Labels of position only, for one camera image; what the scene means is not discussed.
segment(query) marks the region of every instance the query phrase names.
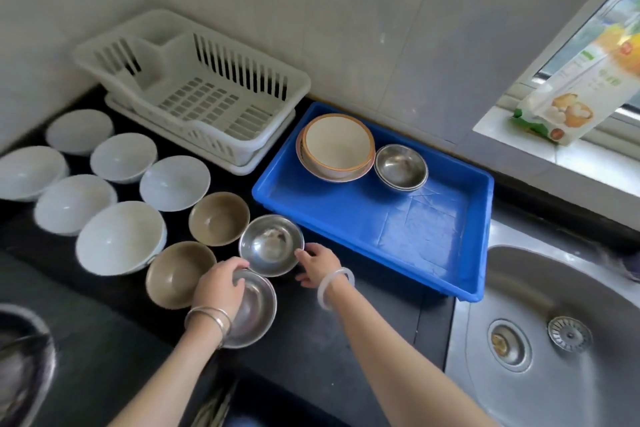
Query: blue tray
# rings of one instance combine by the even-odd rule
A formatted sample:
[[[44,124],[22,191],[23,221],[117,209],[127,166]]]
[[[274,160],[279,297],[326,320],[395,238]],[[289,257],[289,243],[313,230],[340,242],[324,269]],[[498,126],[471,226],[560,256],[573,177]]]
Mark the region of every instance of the blue tray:
[[[253,187],[273,212],[345,245],[421,284],[478,302],[484,294],[493,177],[472,165],[364,121],[376,148],[400,143],[427,162],[423,188],[397,194],[372,169],[348,183],[330,183],[298,161],[295,143],[318,115],[338,112],[313,103]]]

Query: metal bowl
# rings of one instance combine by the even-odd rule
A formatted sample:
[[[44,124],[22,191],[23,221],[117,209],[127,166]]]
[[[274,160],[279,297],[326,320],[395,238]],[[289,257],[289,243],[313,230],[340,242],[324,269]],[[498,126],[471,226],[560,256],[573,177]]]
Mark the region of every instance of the metal bowl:
[[[305,237],[298,226],[284,216],[267,214],[256,218],[244,230],[238,249],[249,268],[263,277],[277,277],[298,263],[293,254],[305,247]]]
[[[380,148],[374,167],[384,184],[404,192],[420,189],[429,176],[427,163],[422,156],[400,144]]]
[[[271,282],[258,274],[239,269],[234,272],[234,283],[244,278],[244,295],[224,348],[245,348],[264,336],[276,317],[278,301]]]

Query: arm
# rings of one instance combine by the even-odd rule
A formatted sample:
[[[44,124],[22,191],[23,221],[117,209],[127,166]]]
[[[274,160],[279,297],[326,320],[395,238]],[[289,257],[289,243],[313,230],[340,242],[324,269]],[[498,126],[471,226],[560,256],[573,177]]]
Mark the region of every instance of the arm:
[[[317,287],[340,268],[331,250],[311,243],[296,251],[306,273],[296,279]],[[495,427],[487,416],[439,368],[406,342],[351,286],[344,275],[326,290],[347,334],[351,349],[387,419],[394,427]]]
[[[242,302],[244,279],[234,286],[232,275],[237,268],[248,266],[247,261],[237,257],[215,265],[200,278],[193,306],[217,307],[233,321]],[[217,314],[226,324],[227,319]],[[218,324],[205,314],[194,312],[169,358],[109,427],[177,426],[202,369],[221,341]]]

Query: food package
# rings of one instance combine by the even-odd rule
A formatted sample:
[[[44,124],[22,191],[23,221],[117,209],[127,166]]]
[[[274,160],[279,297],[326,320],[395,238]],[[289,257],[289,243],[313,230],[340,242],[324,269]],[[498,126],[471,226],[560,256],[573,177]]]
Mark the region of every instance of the food package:
[[[610,26],[520,102],[514,122],[562,145],[578,140],[640,90],[640,34]]]

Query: stainless steel sink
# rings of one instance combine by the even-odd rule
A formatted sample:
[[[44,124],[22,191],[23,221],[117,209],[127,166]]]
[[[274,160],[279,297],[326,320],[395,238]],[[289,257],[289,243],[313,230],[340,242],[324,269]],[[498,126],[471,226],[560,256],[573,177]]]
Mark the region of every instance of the stainless steel sink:
[[[484,299],[456,302],[446,374],[504,427],[636,425],[640,284],[606,261],[494,212]],[[574,352],[552,340],[558,317],[551,332]]]

